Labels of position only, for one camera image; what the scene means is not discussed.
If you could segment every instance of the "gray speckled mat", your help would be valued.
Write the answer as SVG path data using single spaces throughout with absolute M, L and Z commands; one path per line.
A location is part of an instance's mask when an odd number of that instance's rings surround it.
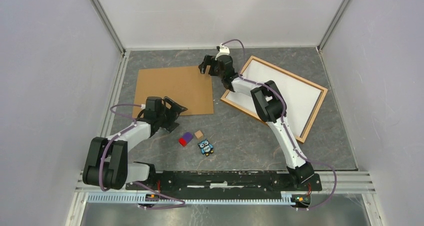
M 132 103 L 136 91 L 139 69 L 194 66 L 202 62 L 205 54 L 215 55 L 216 50 L 172 50 L 131 52 L 119 96 L 120 103 Z M 242 66 L 241 49 L 232 49 L 234 67 Z M 356 169 L 348 138 L 315 48 L 247 49 L 246 59 L 259 57 L 312 82 L 328 88 L 311 131 L 301 144 L 307 157 L 332 164 L 336 169 Z M 219 78 L 212 79 L 213 115 L 182 116 L 180 126 L 172 133 L 158 131 L 129 152 L 129 161 L 153 163 L 157 170 L 279 170 L 286 169 L 283 152 L 271 130 L 255 119 L 220 101 L 225 88 Z M 118 108 L 130 114 L 132 108 Z M 127 127 L 128 119 L 115 117 L 112 133 Z M 196 138 L 186 147 L 178 143 L 185 132 L 201 130 L 214 146 L 214 154 L 201 154 Z M 327 169 L 314 165 L 315 169 Z

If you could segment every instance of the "gray floor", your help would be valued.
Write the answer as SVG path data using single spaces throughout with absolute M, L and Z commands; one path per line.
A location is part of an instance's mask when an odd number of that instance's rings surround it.
M 216 53 L 216 50 L 131 52 L 119 102 L 134 101 L 139 69 L 194 66 L 202 62 L 205 54 Z M 241 68 L 241 49 L 232 49 L 231 55 L 234 67 Z M 328 88 L 306 142 L 300 147 L 310 159 L 330 163 L 339 170 L 356 169 L 333 91 L 315 48 L 247 49 L 246 58 L 251 55 Z M 213 78 L 212 83 L 215 111 L 213 115 L 180 117 L 179 128 L 171 134 L 160 130 L 152 138 L 136 146 L 129 153 L 128 160 L 153 163 L 157 170 L 285 170 L 283 153 L 271 130 L 221 102 L 220 97 L 225 89 L 219 78 Z M 119 108 L 118 112 L 131 114 L 132 108 Z M 118 132 L 129 123 L 129 120 L 116 116 L 112 133 Z M 214 145 L 215 153 L 209 157 L 200 153 L 195 140 L 186 147 L 178 143 L 184 132 L 197 130 L 201 130 Z M 314 168 L 327 169 L 319 165 L 314 165 Z
M 327 195 L 312 195 L 321 202 Z M 88 203 L 81 225 L 371 225 L 360 194 L 333 196 L 326 205 L 296 212 L 285 205 L 187 204 L 172 210 L 145 211 L 134 204 Z

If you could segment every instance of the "blue owl figure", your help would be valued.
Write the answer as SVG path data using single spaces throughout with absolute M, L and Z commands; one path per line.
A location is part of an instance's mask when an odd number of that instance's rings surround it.
M 212 146 L 207 139 L 201 141 L 197 145 L 199 146 L 201 153 L 206 157 L 214 153 L 214 146 Z

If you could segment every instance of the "purple block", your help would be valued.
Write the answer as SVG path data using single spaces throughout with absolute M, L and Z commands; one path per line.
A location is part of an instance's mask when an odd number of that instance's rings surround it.
M 193 134 L 186 132 L 181 138 L 184 139 L 186 143 L 189 143 L 193 139 Z

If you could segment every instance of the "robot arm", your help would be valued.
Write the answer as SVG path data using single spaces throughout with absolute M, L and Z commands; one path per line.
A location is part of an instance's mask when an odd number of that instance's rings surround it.
M 273 103 L 272 100 L 275 100 L 274 98 L 272 98 L 269 102 L 266 101 L 267 97 L 262 97 L 263 95 L 262 90 L 264 89 L 267 90 L 265 87 L 262 88 L 258 85 L 246 82 L 242 80 L 241 78 L 234 79 L 232 82 L 232 87 L 234 89 L 234 92 L 243 93 L 249 97 L 254 98 L 253 100 L 257 101 L 257 104 L 259 103 L 260 99 L 262 99 L 262 102 L 260 102 L 259 104 L 262 104 L 262 103 L 271 104 Z M 276 106 L 280 107 L 280 105 L 281 105 L 281 102 L 276 101 Z M 278 112 L 276 115 L 276 117 L 279 117 L 279 118 L 275 119 L 275 122 L 273 122 L 273 121 L 268 121 L 268 119 L 266 118 L 266 111 L 263 111 L 261 114 L 262 114 L 262 117 L 265 117 L 264 119 L 261 118 L 261 120 L 267 123 L 267 125 L 270 127 L 275 137 L 277 138 L 277 141 L 284 153 L 287 167 L 295 169 L 296 167 L 300 167 L 304 165 L 306 163 L 305 160 L 300 158 L 300 156 L 294 150 L 294 149 L 297 149 L 298 152 L 300 152 L 302 156 L 304 156 L 298 145 L 298 142 L 296 141 L 295 136 L 290 130 L 287 117 L 286 116 L 281 117 L 281 111 L 279 111 L 279 115 L 278 115 Z
M 286 114 L 283 108 L 285 102 L 280 99 L 267 87 L 272 88 L 281 98 L 280 91 L 274 81 L 268 81 L 263 85 L 254 84 L 240 78 L 233 67 L 233 59 L 229 55 L 227 47 L 220 45 L 217 47 L 217 56 L 206 55 L 199 65 L 200 73 L 206 72 L 206 67 L 210 65 L 209 74 L 219 76 L 224 87 L 232 92 L 243 93 L 252 98 L 256 113 L 274 133 L 277 141 L 284 153 L 287 169 L 295 179 L 295 183 L 301 184 L 314 175 L 312 165 L 303 158 L 306 156 L 300 149 L 294 137 Z
M 107 138 L 95 137 L 90 144 L 85 161 L 82 180 L 85 184 L 99 186 L 99 171 L 101 157 L 106 145 L 113 140 L 106 153 L 103 164 L 103 185 L 106 188 L 121 189 L 127 182 L 145 181 L 155 171 L 155 167 L 146 163 L 128 164 L 128 152 L 137 144 L 152 137 L 159 128 L 172 132 L 178 123 L 176 119 L 187 108 L 172 99 L 164 97 L 148 97 L 145 108 L 140 111 L 136 122 Z

